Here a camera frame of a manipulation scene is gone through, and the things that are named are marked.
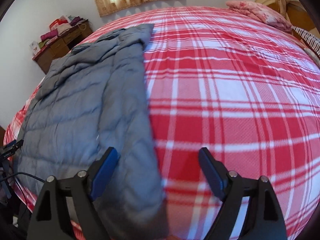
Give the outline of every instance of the wire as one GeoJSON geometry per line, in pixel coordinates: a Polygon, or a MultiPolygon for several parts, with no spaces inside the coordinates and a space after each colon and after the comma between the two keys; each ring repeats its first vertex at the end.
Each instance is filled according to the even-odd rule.
{"type": "Polygon", "coordinates": [[[23,197],[24,197],[24,201],[25,201],[25,203],[26,203],[26,207],[25,207],[25,210],[23,211],[23,213],[22,213],[22,215],[21,215],[21,219],[23,218],[23,215],[25,214],[25,212],[27,211],[27,209],[28,209],[28,202],[27,202],[27,198],[26,198],[26,195],[23,193],[23,190],[22,190],[22,188],[20,187],[20,185],[19,185],[19,182],[17,181],[17,179],[15,179],[15,181],[16,181],[16,184],[18,185],[18,187],[19,187],[19,189],[20,189],[20,191],[21,191],[21,193],[22,193],[22,195],[23,195],[23,197]]]}
{"type": "Polygon", "coordinates": [[[36,176],[33,176],[33,175],[31,175],[31,174],[29,174],[29,173],[25,173],[25,172],[17,172],[17,173],[14,173],[14,174],[9,175],[9,176],[7,176],[7,177],[5,177],[5,178],[3,178],[3,179],[0,179],[0,182],[3,182],[3,181],[5,181],[5,180],[10,179],[10,178],[12,178],[12,177],[14,177],[14,176],[17,176],[17,175],[26,175],[26,176],[28,176],[28,177],[34,178],[34,179],[36,179],[36,180],[39,180],[39,181],[41,181],[42,183],[45,183],[45,181],[44,181],[43,179],[40,179],[40,178],[38,178],[38,177],[36,177],[36,176]]]}

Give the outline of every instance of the silver screw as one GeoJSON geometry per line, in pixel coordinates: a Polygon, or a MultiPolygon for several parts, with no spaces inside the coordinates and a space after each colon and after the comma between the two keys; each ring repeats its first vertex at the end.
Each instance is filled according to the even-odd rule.
{"type": "Polygon", "coordinates": [[[229,175],[232,178],[235,178],[236,176],[238,176],[238,173],[236,171],[229,171],[229,175]]]}
{"type": "Polygon", "coordinates": [[[261,176],[261,180],[262,182],[268,182],[269,179],[266,176],[261,176]]]}
{"type": "Polygon", "coordinates": [[[83,177],[85,177],[87,175],[87,172],[86,171],[79,171],[78,172],[78,176],[80,177],[80,178],[83,178],[83,177]]]}
{"type": "Polygon", "coordinates": [[[49,176],[47,178],[47,182],[53,182],[54,181],[54,176],[49,176]]]}

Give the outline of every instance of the gray quilt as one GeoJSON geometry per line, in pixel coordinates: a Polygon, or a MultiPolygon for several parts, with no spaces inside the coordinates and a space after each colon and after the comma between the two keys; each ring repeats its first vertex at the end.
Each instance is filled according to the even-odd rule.
{"type": "MultiPolygon", "coordinates": [[[[24,145],[15,171],[42,179],[73,177],[110,146],[119,152],[118,167],[94,203],[114,239],[168,232],[144,84],[143,49],[152,30],[153,24],[118,29],[54,61],[18,136],[24,145]]],[[[36,194],[43,185],[19,180],[36,194]]]]}

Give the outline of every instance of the bed sheet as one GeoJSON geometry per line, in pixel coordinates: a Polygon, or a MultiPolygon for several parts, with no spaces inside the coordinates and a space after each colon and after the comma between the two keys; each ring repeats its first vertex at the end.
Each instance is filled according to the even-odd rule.
{"type": "MultiPolygon", "coordinates": [[[[319,202],[320,70],[293,36],[228,9],[143,12],[83,42],[140,23],[155,24],[144,53],[146,88],[171,233],[203,239],[219,211],[197,161],[207,147],[243,177],[270,178],[294,239],[319,202]]],[[[35,93],[5,143],[17,137],[35,93]]],[[[25,193],[33,209],[36,196],[25,193]]],[[[231,239],[239,236],[247,204],[244,198],[231,239]]]]}

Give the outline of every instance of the pink floral blanket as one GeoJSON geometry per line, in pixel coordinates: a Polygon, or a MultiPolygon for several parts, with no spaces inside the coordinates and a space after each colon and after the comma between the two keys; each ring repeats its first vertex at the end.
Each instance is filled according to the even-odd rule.
{"type": "Polygon", "coordinates": [[[252,19],[273,26],[284,32],[292,31],[292,24],[288,22],[281,14],[271,8],[252,1],[227,1],[229,9],[241,14],[247,15],[252,19]]]}

